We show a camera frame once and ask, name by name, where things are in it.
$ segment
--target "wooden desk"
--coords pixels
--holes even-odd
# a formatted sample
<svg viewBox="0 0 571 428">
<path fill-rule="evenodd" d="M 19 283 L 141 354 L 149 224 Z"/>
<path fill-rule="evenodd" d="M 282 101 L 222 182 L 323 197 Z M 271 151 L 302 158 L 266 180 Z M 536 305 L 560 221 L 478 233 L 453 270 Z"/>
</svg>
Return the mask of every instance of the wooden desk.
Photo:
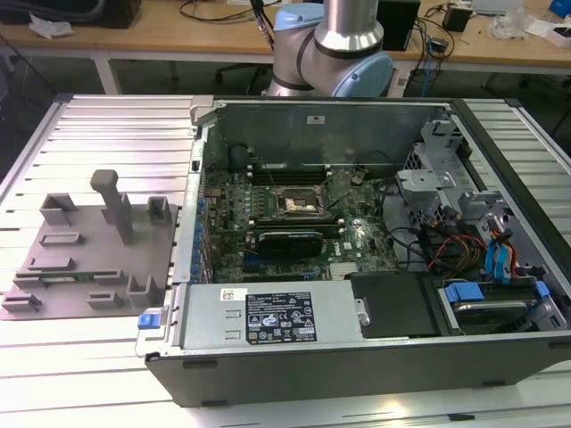
<svg viewBox="0 0 571 428">
<path fill-rule="evenodd" d="M 442 0 L 423 0 L 420 16 Z M 527 0 L 530 12 L 538 17 L 548 13 L 550 0 Z M 270 63 L 272 55 L 254 21 L 238 24 L 212 25 L 189 20 L 180 15 L 178 0 L 143 0 L 140 13 L 130 29 L 102 29 L 74 26 L 76 34 L 46 40 L 27 26 L 4 25 L 2 34 L 18 46 L 23 54 L 90 58 L 95 62 L 106 94 L 117 94 L 120 86 L 110 66 L 110 59 L 252 62 Z M 230 6 L 225 0 L 198 4 L 197 15 L 213 18 L 246 10 Z M 271 19 L 278 8 L 268 8 Z M 442 22 L 443 13 L 432 18 Z M 529 74 L 571 73 L 571 51 L 560 49 L 542 38 L 530 35 L 526 40 L 493 40 L 488 35 L 488 17 L 470 20 L 466 31 L 454 33 L 456 47 L 443 65 L 443 70 L 513 72 Z M 432 36 L 447 36 L 428 24 Z M 0 54 L 12 52 L 0 46 Z M 390 52 L 395 73 L 389 95 L 402 96 L 408 76 L 421 53 L 420 36 L 414 31 L 409 49 Z"/>
</svg>

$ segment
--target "black box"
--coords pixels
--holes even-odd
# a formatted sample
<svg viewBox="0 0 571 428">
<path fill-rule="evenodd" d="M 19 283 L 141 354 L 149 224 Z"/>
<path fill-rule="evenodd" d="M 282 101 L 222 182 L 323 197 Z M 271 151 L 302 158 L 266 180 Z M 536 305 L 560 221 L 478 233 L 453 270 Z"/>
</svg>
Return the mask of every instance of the black box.
<svg viewBox="0 0 571 428">
<path fill-rule="evenodd" d="M 377 20 L 385 30 L 383 50 L 406 51 L 420 0 L 380 0 Z"/>
<path fill-rule="evenodd" d="M 99 13 L 91 14 L 97 3 L 97 0 L 26 0 L 18 4 L 18 7 L 0 3 L 0 20 L 4 24 L 27 24 L 30 11 L 38 18 L 49 21 L 95 24 L 108 29 L 128 29 L 141 6 L 141 0 L 104 0 L 103 9 Z M 70 13 L 78 15 L 79 18 L 76 20 L 70 18 Z"/>
<path fill-rule="evenodd" d="M 461 33 L 466 28 L 473 12 L 473 9 L 450 6 L 444 15 L 443 27 L 449 31 Z"/>
</svg>

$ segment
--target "aluminum extrusion table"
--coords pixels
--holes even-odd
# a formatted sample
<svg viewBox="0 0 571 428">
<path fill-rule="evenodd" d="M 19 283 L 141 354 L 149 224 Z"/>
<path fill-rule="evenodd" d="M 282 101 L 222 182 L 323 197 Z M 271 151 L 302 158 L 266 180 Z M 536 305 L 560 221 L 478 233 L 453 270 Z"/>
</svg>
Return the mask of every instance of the aluminum extrusion table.
<svg viewBox="0 0 571 428">
<path fill-rule="evenodd" d="M 52 105 L 0 186 L 0 292 L 12 286 L 26 257 L 46 193 L 69 192 L 78 205 L 102 203 L 89 186 L 98 167 L 117 169 L 119 189 L 134 203 L 166 194 L 182 204 L 193 144 L 191 100 L 75 96 Z M 557 146 L 522 109 L 489 100 L 470 106 L 569 240 L 569 169 Z M 1 321 L 0 426 L 546 427 L 571 421 L 571 362 L 509 387 L 184 409 L 136 357 L 136 336 L 136 317 Z"/>
</svg>

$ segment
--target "power supply label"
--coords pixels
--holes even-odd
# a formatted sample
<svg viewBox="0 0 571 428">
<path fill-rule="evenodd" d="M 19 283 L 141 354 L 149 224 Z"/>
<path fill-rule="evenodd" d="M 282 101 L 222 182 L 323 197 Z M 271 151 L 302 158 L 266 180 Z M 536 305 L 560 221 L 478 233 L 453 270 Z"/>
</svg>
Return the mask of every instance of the power supply label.
<svg viewBox="0 0 571 428">
<path fill-rule="evenodd" d="M 246 295 L 246 340 L 251 345 L 317 339 L 310 292 Z"/>
</svg>

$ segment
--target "blue latch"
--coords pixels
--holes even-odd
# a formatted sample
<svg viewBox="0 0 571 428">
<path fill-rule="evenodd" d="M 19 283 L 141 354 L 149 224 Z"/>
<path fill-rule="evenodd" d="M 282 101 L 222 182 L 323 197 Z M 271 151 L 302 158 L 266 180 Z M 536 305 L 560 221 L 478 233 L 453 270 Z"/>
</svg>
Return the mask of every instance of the blue latch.
<svg viewBox="0 0 571 428">
<path fill-rule="evenodd" d="M 444 292 L 450 303 L 484 299 L 478 283 L 452 283 L 444 288 Z"/>
<path fill-rule="evenodd" d="M 161 327 L 161 314 L 141 314 L 137 322 L 139 330 L 151 330 Z"/>
<path fill-rule="evenodd" d="M 537 281 L 535 283 L 535 289 L 539 293 L 542 299 L 545 299 L 547 296 L 550 295 L 550 289 L 547 288 L 547 285 L 543 281 Z"/>
</svg>

